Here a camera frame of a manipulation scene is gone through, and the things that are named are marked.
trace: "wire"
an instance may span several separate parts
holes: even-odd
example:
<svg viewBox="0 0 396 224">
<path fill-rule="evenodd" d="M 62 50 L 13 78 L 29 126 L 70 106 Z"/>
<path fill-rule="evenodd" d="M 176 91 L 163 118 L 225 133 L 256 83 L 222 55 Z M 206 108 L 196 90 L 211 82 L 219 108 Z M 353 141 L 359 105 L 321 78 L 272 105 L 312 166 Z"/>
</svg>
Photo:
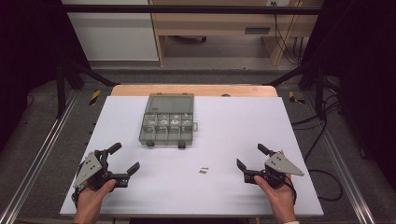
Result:
<svg viewBox="0 0 396 224">
<path fill-rule="evenodd" d="M 318 127 L 318 126 L 322 125 L 322 124 L 324 124 L 324 123 L 320 123 L 320 124 L 317 124 L 317 125 L 311 126 L 311 127 L 309 127 L 309 128 L 296 128 L 296 129 L 294 129 L 294 128 L 293 128 L 293 130 L 294 130 L 294 131 L 300 131 L 300 130 L 309 130 L 309 129 L 314 129 L 314 128 L 316 128 L 316 127 Z"/>
<path fill-rule="evenodd" d="M 338 200 L 340 200 L 343 197 L 343 195 L 344 195 L 343 186 L 341 185 L 341 182 L 337 179 L 337 177 L 335 177 L 334 175 L 330 174 L 329 172 L 318 170 L 318 169 L 310 169 L 310 170 L 308 170 L 308 172 L 309 173 L 314 173 L 314 172 L 323 173 L 325 175 L 330 176 L 331 178 L 333 178 L 335 180 L 335 182 L 338 185 L 338 188 L 340 189 L 340 193 L 335 198 L 331 199 L 331 198 L 325 198 L 325 197 L 322 197 L 322 196 L 318 196 L 318 198 L 320 198 L 321 200 L 327 201 L 327 202 L 337 202 Z"/>
<path fill-rule="evenodd" d="M 277 45 L 282 49 L 283 52 L 286 51 L 285 57 L 286 57 L 286 59 L 288 60 L 288 62 L 289 62 L 289 63 L 292 63 L 292 64 L 297 64 L 297 61 L 296 61 L 294 58 L 293 58 L 294 62 L 291 62 L 291 61 L 290 61 L 289 57 L 291 57 L 291 54 L 290 54 L 290 52 L 289 52 L 288 46 L 286 45 L 286 41 L 283 39 L 283 36 L 282 36 L 282 34 L 280 33 L 280 31 L 279 31 L 279 29 L 278 29 L 278 27 L 277 27 L 276 14 L 274 14 L 274 18 L 275 18 L 275 41 L 276 41 Z M 279 41 L 277 41 L 276 33 L 279 33 L 280 38 L 281 38 L 282 41 L 283 41 L 283 46 L 285 46 L 285 48 L 283 48 L 283 47 L 279 44 Z"/>
<path fill-rule="evenodd" d="M 332 98 L 334 96 L 335 95 L 329 96 L 328 98 L 326 98 L 326 100 L 324 102 L 328 101 L 330 98 Z M 326 114 L 329 114 L 330 112 L 333 112 L 334 111 L 333 108 L 339 106 L 339 104 L 340 103 L 338 101 L 334 102 L 331 105 L 329 105 L 327 108 L 325 108 L 324 111 L 326 112 Z M 294 126 L 297 126 L 297 125 L 300 125 L 300 124 L 303 124 L 303 123 L 307 123 L 307 122 L 309 122 L 309 121 L 311 121 L 311 120 L 313 120 L 313 119 L 315 119 L 317 117 L 318 117 L 318 115 L 314 115 L 314 116 L 309 117 L 307 119 L 303 119 L 303 120 L 300 120 L 300 121 L 293 122 L 291 124 L 291 126 L 294 127 Z"/>
<path fill-rule="evenodd" d="M 293 41 L 293 57 L 297 61 L 297 64 L 300 66 L 302 60 L 303 60 L 303 44 L 304 44 L 304 38 L 300 37 L 300 47 L 298 50 L 298 53 L 296 52 L 297 49 L 297 40 L 298 37 L 294 37 Z"/>
<path fill-rule="evenodd" d="M 309 155 L 311 154 L 312 150 L 314 149 L 315 145 L 317 144 L 317 142 L 319 141 L 320 137 L 323 135 L 324 130 L 326 128 L 327 122 L 324 122 L 324 125 L 322 127 L 322 130 L 320 131 L 317 139 L 315 139 L 314 144 L 312 144 L 311 148 L 309 148 L 308 153 L 305 155 L 304 157 L 304 162 L 306 163 L 306 160 L 308 160 Z"/>
<path fill-rule="evenodd" d="M 291 191 L 293 191 L 293 204 L 296 204 L 297 191 L 294 188 L 294 185 L 293 185 L 293 182 L 291 182 L 291 179 L 288 176 L 286 176 L 286 178 L 289 180 L 290 183 L 285 181 L 285 185 L 288 186 L 291 189 Z"/>
<path fill-rule="evenodd" d="M 329 101 L 330 99 L 332 99 L 333 97 L 338 97 L 338 94 L 333 94 L 328 96 L 326 99 L 324 99 L 325 102 Z"/>
</svg>

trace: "white tabletop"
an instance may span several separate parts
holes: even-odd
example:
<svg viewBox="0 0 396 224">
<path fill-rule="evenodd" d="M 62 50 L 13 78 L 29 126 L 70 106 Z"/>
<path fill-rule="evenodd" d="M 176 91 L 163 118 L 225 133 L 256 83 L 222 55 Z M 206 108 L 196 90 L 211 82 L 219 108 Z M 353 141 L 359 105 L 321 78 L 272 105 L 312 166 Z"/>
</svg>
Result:
<svg viewBox="0 0 396 224">
<path fill-rule="evenodd" d="M 195 96 L 192 146 L 149 149 L 138 140 L 147 96 L 109 96 L 84 157 L 120 142 L 108 157 L 108 170 L 124 174 L 140 162 L 127 189 L 115 189 L 104 199 L 101 214 L 113 217 L 255 217 L 271 215 L 262 190 L 244 183 L 236 159 L 261 170 L 268 159 L 262 143 L 283 150 L 305 176 L 292 176 L 298 192 L 297 216 L 322 216 L 323 211 L 306 170 L 282 99 L 278 97 Z M 207 167 L 207 173 L 199 171 Z M 61 215 L 73 216 L 72 186 Z"/>
</svg>

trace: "gray floor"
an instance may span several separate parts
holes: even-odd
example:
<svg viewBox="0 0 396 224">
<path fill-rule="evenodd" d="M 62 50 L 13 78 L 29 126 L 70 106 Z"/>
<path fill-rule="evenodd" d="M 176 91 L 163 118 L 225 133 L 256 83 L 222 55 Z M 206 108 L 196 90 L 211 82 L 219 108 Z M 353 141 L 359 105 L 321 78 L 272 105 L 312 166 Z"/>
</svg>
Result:
<svg viewBox="0 0 396 224">
<path fill-rule="evenodd" d="M 194 43 L 194 40 L 175 38 L 170 39 L 168 44 L 172 48 L 168 48 L 163 67 L 153 63 L 123 63 L 121 70 L 108 67 L 108 63 L 97 63 L 94 66 L 104 77 L 121 83 L 213 84 L 262 84 L 285 74 L 294 66 L 285 59 L 279 67 L 271 66 L 268 55 L 257 50 L 263 49 L 262 42 L 254 37 L 248 39 L 213 37 L 208 38 L 206 43 Z M 242 55 L 239 58 L 236 56 L 238 51 Z M 131 70 L 129 67 L 131 65 L 135 66 L 135 70 Z M 70 91 L 67 87 L 67 92 L 71 92 L 70 95 L 75 93 L 78 95 L 77 100 L 19 210 L 17 219 L 19 223 L 29 223 L 26 222 L 26 218 L 30 223 L 34 223 L 32 218 L 44 218 L 50 223 L 61 223 L 60 219 L 70 220 L 70 217 L 59 215 L 65 191 L 73 181 L 78 163 L 90 140 L 90 132 L 94 129 L 106 96 L 111 93 L 111 88 L 84 75 L 83 78 L 86 82 L 83 90 Z M 277 88 L 279 96 L 284 99 L 290 122 L 313 115 L 309 104 L 302 105 L 289 100 L 290 90 L 294 91 L 297 99 L 306 101 L 314 95 L 312 91 L 297 91 L 294 85 L 297 80 L 298 78 L 294 78 Z M 101 94 L 95 105 L 89 105 L 95 90 L 101 90 Z M 12 200 L 55 122 L 57 113 L 55 82 L 51 81 L 32 90 L 28 100 L 33 101 L 32 104 L 23 113 L 21 122 L 0 154 L 0 184 L 2 185 L 0 211 L 2 212 Z M 316 121 L 313 120 L 298 127 L 308 129 L 295 130 L 303 155 L 307 153 L 318 136 L 319 128 L 310 128 L 315 125 L 317 125 Z M 338 110 L 329 113 L 326 130 L 343 156 L 375 222 L 396 223 L 395 191 L 382 176 L 374 161 L 361 158 L 359 146 Z M 306 165 L 310 169 L 327 171 L 339 178 L 329 154 L 328 144 L 323 137 L 320 138 Z M 339 189 L 331 178 L 317 173 L 311 175 L 322 197 L 337 196 Z M 325 215 L 301 218 L 301 221 L 303 223 L 361 223 L 351 203 L 352 200 L 351 196 L 345 193 L 337 202 L 320 200 Z M 274 221 L 268 217 L 262 218 L 262 223 L 274 223 Z"/>
</svg>

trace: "white wall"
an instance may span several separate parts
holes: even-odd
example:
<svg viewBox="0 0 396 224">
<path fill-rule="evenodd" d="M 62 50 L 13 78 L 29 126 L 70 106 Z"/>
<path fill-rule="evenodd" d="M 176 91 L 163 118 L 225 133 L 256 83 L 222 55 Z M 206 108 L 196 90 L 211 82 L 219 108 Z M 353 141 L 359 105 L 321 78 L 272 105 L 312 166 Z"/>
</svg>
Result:
<svg viewBox="0 0 396 224">
<path fill-rule="evenodd" d="M 63 0 L 64 4 L 147 5 L 147 0 Z M 88 61 L 158 61 L 148 13 L 68 13 Z"/>
</svg>

